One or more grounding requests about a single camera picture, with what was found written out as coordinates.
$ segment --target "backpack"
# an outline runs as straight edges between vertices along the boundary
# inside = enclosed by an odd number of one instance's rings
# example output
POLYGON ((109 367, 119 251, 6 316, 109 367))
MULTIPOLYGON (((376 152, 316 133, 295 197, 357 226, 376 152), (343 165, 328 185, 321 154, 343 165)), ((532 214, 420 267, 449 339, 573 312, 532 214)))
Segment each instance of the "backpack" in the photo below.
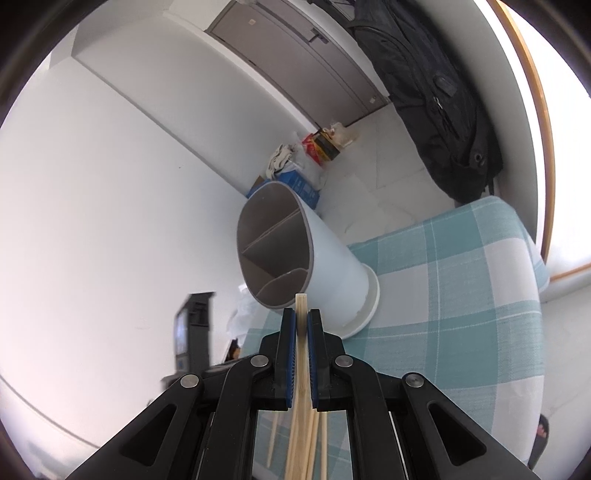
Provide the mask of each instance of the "backpack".
POLYGON ((413 0, 356 0, 349 21, 329 13, 368 56, 427 171, 459 203, 480 198, 502 170, 491 121, 437 28, 413 0))

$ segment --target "silver screw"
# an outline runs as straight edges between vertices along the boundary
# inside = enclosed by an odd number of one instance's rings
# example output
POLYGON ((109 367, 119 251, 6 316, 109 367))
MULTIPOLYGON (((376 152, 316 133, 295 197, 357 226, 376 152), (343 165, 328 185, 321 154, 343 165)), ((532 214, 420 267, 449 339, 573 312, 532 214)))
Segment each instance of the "silver screw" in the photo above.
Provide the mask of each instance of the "silver screw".
POLYGON ((193 388, 199 384, 199 377, 197 375, 188 374, 181 378, 181 386, 185 388, 193 388))
POLYGON ((267 363, 269 363, 269 359, 265 355, 255 355, 251 358, 253 367, 264 367, 267 363))
POLYGON ((406 382, 409 387, 419 388, 425 383, 425 379, 419 374, 410 374, 406 377, 406 382))
POLYGON ((339 367, 350 367, 351 365, 353 365, 353 359, 349 356, 349 355, 339 355, 337 358, 335 358, 335 363, 339 366, 339 367))

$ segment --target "black sandal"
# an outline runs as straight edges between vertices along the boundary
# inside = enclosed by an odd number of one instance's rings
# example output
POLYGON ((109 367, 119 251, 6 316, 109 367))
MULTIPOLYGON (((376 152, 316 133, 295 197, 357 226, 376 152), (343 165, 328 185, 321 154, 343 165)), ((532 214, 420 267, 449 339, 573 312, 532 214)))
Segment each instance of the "black sandal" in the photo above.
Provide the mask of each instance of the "black sandal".
POLYGON ((550 435, 550 426, 548 425, 548 419, 543 415, 540 415, 540 424, 538 425, 538 431, 535 434, 534 447, 531 449, 530 459, 527 462, 527 466, 530 470, 533 470, 535 464, 538 463, 546 445, 548 445, 548 436, 550 435))

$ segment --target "checkered tablecloth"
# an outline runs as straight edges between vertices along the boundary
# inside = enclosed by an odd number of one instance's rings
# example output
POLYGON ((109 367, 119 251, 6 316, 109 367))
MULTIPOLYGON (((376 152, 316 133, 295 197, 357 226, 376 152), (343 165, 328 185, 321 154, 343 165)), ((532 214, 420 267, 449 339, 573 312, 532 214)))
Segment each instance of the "checkered tablecloth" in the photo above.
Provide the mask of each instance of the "checkered tablecloth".
MULTIPOLYGON (((517 458, 531 452, 544 382, 539 292, 548 273, 517 214, 496 197, 350 246, 377 273, 378 309, 344 340, 348 354, 400 377, 420 372, 517 458)), ((276 332, 261 310, 242 355, 276 332)), ((289 414, 282 414, 271 469, 271 413, 259 419, 255 476, 282 478, 289 414)), ((329 477, 351 478, 346 420, 329 414, 329 477)))

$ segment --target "gray door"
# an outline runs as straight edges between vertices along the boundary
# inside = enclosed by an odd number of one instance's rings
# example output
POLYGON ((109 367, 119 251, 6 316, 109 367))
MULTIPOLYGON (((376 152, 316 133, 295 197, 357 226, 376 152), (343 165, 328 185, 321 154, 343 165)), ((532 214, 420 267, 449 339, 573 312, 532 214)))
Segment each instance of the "gray door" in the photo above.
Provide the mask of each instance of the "gray door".
POLYGON ((320 127, 349 125, 385 104, 359 67, 281 0, 234 3, 211 33, 252 63, 320 127))

